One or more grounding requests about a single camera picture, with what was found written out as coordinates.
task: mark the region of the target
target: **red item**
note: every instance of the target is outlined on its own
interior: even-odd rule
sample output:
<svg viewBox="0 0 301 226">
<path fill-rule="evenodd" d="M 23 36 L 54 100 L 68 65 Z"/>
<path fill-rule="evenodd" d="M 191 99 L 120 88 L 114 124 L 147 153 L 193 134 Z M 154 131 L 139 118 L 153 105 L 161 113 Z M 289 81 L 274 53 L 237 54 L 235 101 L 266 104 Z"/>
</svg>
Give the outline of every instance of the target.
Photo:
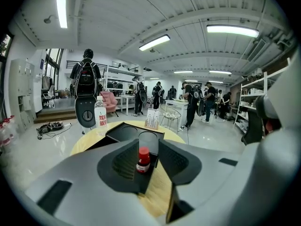
<svg viewBox="0 0 301 226">
<path fill-rule="evenodd" d="M 139 161 L 136 165 L 136 169 L 140 173 L 145 173 L 150 168 L 150 151 L 146 146 L 139 148 Z"/>
</svg>

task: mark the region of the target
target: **white table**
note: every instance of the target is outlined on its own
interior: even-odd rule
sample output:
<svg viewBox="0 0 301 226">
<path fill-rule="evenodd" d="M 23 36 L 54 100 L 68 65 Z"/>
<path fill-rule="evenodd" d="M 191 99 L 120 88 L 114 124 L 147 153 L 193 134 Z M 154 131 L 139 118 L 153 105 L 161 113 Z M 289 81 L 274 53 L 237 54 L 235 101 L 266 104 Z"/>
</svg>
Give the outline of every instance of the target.
<svg viewBox="0 0 301 226">
<path fill-rule="evenodd" d="M 181 101 L 176 101 L 176 100 L 166 100 L 165 104 L 168 105 L 175 105 L 181 107 L 181 118 L 180 118 L 180 123 L 179 123 L 179 128 L 178 131 L 180 130 L 180 126 L 183 123 L 183 117 L 184 117 L 184 110 L 187 108 L 188 102 L 181 102 Z"/>
<path fill-rule="evenodd" d="M 120 96 L 121 97 L 121 100 L 120 100 L 120 107 L 121 107 L 121 112 L 122 112 L 122 110 L 123 110 L 123 104 L 122 104 L 122 102 L 123 102 L 123 98 L 125 98 L 126 99 L 126 115 L 128 115 L 128 109 L 129 108 L 133 108 L 133 107 L 135 107 L 135 104 L 128 104 L 128 99 L 129 98 L 135 98 L 135 96 L 126 96 L 126 95 L 121 95 Z"/>
</svg>

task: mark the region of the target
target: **white ceiling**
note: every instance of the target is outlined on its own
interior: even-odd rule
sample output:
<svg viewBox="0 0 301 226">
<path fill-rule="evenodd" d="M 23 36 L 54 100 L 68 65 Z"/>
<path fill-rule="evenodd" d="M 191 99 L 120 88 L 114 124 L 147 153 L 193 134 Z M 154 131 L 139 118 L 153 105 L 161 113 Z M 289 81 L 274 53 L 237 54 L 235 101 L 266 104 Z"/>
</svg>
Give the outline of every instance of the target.
<svg viewBox="0 0 301 226">
<path fill-rule="evenodd" d="M 43 22 L 49 15 L 57 16 L 55 0 L 27 0 L 16 21 L 38 48 L 89 47 L 165 75 L 178 70 L 194 72 L 182 76 L 184 79 L 231 84 L 287 48 L 281 50 L 274 44 L 265 64 L 252 64 L 247 57 L 255 46 L 253 38 L 208 34 L 208 24 L 258 29 L 260 38 L 272 39 L 269 43 L 279 32 L 290 33 L 272 0 L 68 0 L 67 4 L 68 29 L 61 29 L 57 18 L 51 17 L 50 24 Z M 163 34 L 171 40 L 155 46 L 154 53 L 138 49 Z M 213 76 L 210 69 L 233 74 Z"/>
</svg>

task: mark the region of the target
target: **yellow table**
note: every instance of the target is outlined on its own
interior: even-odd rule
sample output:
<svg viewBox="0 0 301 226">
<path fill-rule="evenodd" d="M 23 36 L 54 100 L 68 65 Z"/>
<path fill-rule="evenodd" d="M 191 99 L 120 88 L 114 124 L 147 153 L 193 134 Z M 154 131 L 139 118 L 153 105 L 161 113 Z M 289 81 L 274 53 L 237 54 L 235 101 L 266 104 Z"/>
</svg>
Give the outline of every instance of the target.
<svg viewBox="0 0 301 226">
<path fill-rule="evenodd" d="M 123 121 L 108 123 L 108 130 L 118 126 Z M 124 121 L 127 124 L 144 127 L 144 121 Z M 182 138 L 171 130 L 159 126 L 158 130 L 146 128 L 157 132 L 164 133 L 164 139 L 173 140 L 175 142 L 185 143 Z M 103 139 L 104 136 L 97 134 L 96 130 L 92 130 L 78 140 L 71 151 L 71 155 L 83 152 L 89 147 L 93 146 L 96 142 Z M 141 204 L 148 210 L 148 212 L 154 217 L 166 214 L 168 210 L 169 200 L 171 195 L 171 181 L 166 174 L 163 166 L 159 160 L 157 167 L 151 176 L 149 186 L 146 193 L 138 196 Z"/>
</svg>

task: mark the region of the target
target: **white floor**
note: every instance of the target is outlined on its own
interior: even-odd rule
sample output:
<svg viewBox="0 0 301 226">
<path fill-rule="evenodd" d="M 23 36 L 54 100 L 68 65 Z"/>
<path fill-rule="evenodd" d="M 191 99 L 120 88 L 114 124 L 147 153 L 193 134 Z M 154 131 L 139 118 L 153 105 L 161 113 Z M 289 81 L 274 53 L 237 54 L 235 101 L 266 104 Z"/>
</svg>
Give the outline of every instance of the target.
<svg viewBox="0 0 301 226">
<path fill-rule="evenodd" d="M 146 116 L 133 117 L 133 110 L 129 110 L 128 116 L 125 111 L 117 112 L 108 116 L 108 123 L 114 121 L 139 120 L 144 121 Z M 72 123 L 69 130 L 52 139 L 38 140 L 36 128 L 42 124 L 35 124 L 28 129 L 20 138 L 10 146 L 11 152 L 2 158 L 2 169 L 7 179 L 19 190 L 26 190 L 30 183 L 38 176 L 61 162 L 70 155 L 74 144 L 82 137 L 81 126 L 76 119 L 64 121 Z M 173 122 L 171 130 L 177 133 L 176 122 Z M 190 145 L 242 153 L 245 145 L 240 141 L 242 134 L 240 130 L 233 127 L 233 122 L 225 121 L 211 115 L 210 123 L 205 124 L 201 118 L 196 116 L 189 132 L 179 131 L 178 135 Z"/>
</svg>

